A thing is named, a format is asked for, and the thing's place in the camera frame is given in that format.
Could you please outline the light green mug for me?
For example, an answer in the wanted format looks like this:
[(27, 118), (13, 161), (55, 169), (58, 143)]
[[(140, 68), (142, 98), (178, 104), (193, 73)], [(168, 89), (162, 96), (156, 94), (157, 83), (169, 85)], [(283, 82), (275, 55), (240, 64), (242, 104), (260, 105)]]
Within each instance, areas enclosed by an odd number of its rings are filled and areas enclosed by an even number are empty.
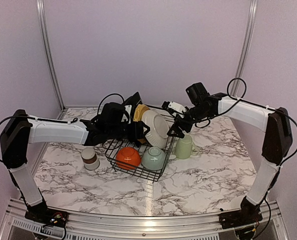
[(175, 145), (174, 155), (181, 160), (196, 156), (199, 153), (199, 148), (193, 142), (193, 138), (186, 134), (184, 138), (179, 138)]

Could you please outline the white ceramic bowl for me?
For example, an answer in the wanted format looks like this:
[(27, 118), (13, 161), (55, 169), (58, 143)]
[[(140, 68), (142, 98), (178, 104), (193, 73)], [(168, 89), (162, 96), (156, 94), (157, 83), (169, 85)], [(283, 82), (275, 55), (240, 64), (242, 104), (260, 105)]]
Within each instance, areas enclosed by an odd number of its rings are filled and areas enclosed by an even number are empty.
[(134, 170), (141, 163), (139, 152), (133, 147), (123, 147), (116, 155), (116, 164), (124, 170)]

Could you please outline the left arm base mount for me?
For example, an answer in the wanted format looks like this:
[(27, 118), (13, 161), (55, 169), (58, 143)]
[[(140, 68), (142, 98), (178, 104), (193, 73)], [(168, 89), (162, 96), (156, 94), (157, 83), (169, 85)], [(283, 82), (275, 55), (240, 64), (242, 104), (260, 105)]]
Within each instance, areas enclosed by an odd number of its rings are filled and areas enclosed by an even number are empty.
[(68, 212), (49, 208), (46, 201), (42, 198), (42, 202), (31, 206), (25, 201), (26, 213), (25, 218), (44, 224), (46, 226), (56, 226), (64, 228), (68, 219)]

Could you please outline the round brown rim floral plate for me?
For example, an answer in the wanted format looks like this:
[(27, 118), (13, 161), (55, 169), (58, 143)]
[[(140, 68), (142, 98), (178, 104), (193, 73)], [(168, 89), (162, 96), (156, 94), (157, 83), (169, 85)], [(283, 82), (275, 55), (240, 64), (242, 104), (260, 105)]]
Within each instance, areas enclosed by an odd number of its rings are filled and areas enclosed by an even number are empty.
[(165, 118), (153, 110), (147, 110), (143, 113), (141, 121), (149, 128), (145, 135), (146, 140), (153, 147), (164, 149), (167, 145), (169, 125)]

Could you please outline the white square floral plate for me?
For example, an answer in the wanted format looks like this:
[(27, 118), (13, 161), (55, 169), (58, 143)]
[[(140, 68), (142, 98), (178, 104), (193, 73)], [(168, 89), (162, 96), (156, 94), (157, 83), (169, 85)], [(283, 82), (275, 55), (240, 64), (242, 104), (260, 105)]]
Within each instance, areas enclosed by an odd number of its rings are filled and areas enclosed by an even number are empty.
[(124, 106), (131, 106), (132, 110), (135, 110), (139, 104), (142, 104), (142, 99), (138, 91), (123, 102)]

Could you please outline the yellow polka dot plate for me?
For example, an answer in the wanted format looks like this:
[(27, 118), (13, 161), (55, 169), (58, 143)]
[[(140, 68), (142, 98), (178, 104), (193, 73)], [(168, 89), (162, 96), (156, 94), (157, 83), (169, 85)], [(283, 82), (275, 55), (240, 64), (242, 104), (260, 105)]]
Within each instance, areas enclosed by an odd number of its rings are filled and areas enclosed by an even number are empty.
[(148, 110), (150, 110), (150, 108), (148, 106), (146, 106), (145, 104), (139, 104), (135, 109), (133, 121), (140, 122), (142, 120), (142, 116), (143, 116), (144, 112), (146, 112)]

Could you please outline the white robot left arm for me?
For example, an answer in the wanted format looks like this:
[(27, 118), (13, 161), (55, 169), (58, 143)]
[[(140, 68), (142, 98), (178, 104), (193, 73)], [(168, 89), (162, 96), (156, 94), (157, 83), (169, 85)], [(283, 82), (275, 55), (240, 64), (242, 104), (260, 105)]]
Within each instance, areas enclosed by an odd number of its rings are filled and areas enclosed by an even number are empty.
[(1, 161), (9, 170), (31, 213), (40, 222), (52, 218), (33, 175), (27, 169), (27, 148), (35, 143), (70, 143), (96, 146), (108, 140), (143, 139), (150, 127), (142, 121), (124, 120), (121, 117), (106, 119), (96, 116), (91, 120), (74, 118), (71, 121), (40, 118), (18, 109), (0, 134)]

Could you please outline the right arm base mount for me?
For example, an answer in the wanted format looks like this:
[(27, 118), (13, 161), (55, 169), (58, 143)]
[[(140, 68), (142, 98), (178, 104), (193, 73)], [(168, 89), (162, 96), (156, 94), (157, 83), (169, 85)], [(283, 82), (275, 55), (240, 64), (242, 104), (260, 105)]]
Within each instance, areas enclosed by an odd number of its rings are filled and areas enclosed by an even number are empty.
[(260, 204), (252, 204), (246, 196), (243, 198), (239, 210), (222, 212), (219, 215), (219, 223), (223, 229), (241, 227), (262, 220)]

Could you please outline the brown grey metal-lined cup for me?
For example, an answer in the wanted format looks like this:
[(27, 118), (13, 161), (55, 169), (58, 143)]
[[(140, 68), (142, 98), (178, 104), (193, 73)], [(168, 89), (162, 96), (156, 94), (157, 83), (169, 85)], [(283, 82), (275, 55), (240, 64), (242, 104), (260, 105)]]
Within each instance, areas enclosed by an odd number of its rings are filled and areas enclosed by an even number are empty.
[(97, 158), (94, 148), (88, 147), (81, 151), (81, 158), (84, 167), (89, 170), (96, 170), (100, 166), (100, 161)]

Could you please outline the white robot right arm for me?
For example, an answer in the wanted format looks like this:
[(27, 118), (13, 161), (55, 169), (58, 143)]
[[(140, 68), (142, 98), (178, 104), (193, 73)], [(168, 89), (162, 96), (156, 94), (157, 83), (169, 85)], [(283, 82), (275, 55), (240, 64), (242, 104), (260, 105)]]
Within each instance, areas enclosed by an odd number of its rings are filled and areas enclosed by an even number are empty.
[(198, 98), (193, 101), (192, 107), (165, 101), (162, 108), (175, 114), (175, 122), (169, 133), (180, 138), (184, 133), (189, 133), (194, 124), (218, 117), (245, 123), (251, 129), (263, 133), (261, 162), (256, 170), (254, 183), (244, 198), (244, 202), (248, 204), (236, 213), (236, 220), (247, 224), (256, 215), (253, 206), (260, 204), (275, 184), (282, 162), (293, 144), (288, 111), (283, 107), (260, 106), (222, 92)]

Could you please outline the light green ceramic bowl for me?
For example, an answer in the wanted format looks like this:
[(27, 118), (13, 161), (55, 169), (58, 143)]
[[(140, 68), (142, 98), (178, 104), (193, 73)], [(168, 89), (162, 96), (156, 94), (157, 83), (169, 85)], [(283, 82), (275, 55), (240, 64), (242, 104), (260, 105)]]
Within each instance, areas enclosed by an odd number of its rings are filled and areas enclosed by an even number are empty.
[(163, 168), (166, 154), (156, 146), (150, 147), (141, 157), (141, 164), (148, 170), (157, 171)]

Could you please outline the black wire dish rack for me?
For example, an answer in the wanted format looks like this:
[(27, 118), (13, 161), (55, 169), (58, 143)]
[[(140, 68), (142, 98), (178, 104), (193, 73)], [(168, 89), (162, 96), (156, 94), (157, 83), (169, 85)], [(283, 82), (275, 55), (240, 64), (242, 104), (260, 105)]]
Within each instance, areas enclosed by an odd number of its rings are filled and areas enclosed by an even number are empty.
[(148, 179), (153, 182), (156, 182), (161, 178), (161, 176), (164, 173), (164, 170), (165, 170), (167, 163), (169, 161), (169, 157), (173, 150), (175, 138), (172, 136), (168, 136), (166, 147), (161, 149), (165, 153), (165, 161), (164, 161), (162, 169), (149, 170), (149, 169), (146, 169), (141, 163), (139, 166), (135, 167), (135, 169), (130, 169), (130, 170), (126, 170), (126, 169), (122, 169), (122, 168), (118, 167), (117, 160), (116, 160), (117, 153), (120, 149), (125, 148), (125, 147), (132, 147), (132, 148), (136, 149), (138, 151), (138, 153), (141, 157), (141, 161), (142, 161), (142, 156), (143, 156), (144, 152), (146, 150), (148, 150), (150, 147), (152, 147), (152, 145), (149, 144), (149, 142), (147, 141), (147, 139), (145, 137), (144, 137), (144, 139), (140, 139), (139, 141), (141, 143), (140, 146), (136, 146), (134, 143), (130, 143), (127, 139), (109, 140), (108, 143), (106, 143), (104, 145), (105, 157), (107, 158), (107, 160), (109, 161), (109, 163), (111, 164), (112, 168), (115, 171), (121, 171), (124, 173), (128, 173), (132, 176), (136, 176), (139, 178)]

